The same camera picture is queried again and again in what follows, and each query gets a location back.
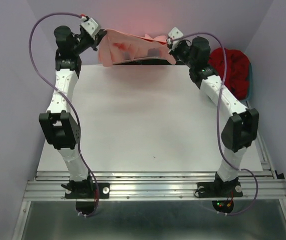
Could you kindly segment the pink skirt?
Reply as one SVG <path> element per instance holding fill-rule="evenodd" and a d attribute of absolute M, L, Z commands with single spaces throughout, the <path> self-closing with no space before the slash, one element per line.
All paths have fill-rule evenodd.
<path fill-rule="evenodd" d="M 169 54 L 166 36 L 137 36 L 114 29 L 107 29 L 106 35 L 102 38 L 98 49 L 98 61 L 103 66 L 110 67 L 123 62 L 125 56 L 129 56 L 131 60 L 147 57 L 150 50 L 156 50 L 159 56 L 170 64 L 176 64 L 175 58 Z"/>

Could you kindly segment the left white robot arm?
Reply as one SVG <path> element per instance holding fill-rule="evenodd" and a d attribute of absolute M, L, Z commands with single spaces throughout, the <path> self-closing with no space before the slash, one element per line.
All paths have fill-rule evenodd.
<path fill-rule="evenodd" d="M 80 76 L 80 58 L 88 48 L 97 46 L 106 34 L 99 26 L 80 25 L 80 33 L 69 27 L 54 30 L 56 81 L 49 107 L 39 115 L 39 122 L 48 144 L 58 151 L 69 171 L 69 182 L 62 187 L 67 199 L 95 199 L 99 197 L 98 183 L 85 163 L 80 150 L 80 120 L 71 100 Z"/>

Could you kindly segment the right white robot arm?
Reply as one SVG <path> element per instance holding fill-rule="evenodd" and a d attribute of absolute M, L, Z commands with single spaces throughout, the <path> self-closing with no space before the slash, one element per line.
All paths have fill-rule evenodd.
<path fill-rule="evenodd" d="M 192 82 L 217 106 L 216 128 L 222 161 L 214 181 L 198 182 L 197 198 L 241 197 L 238 172 L 247 149 L 257 137 L 259 113 L 242 104 L 225 86 L 227 72 L 219 76 L 208 61 L 207 39 L 195 37 L 190 44 L 182 38 L 167 39 L 169 53 L 189 68 Z"/>

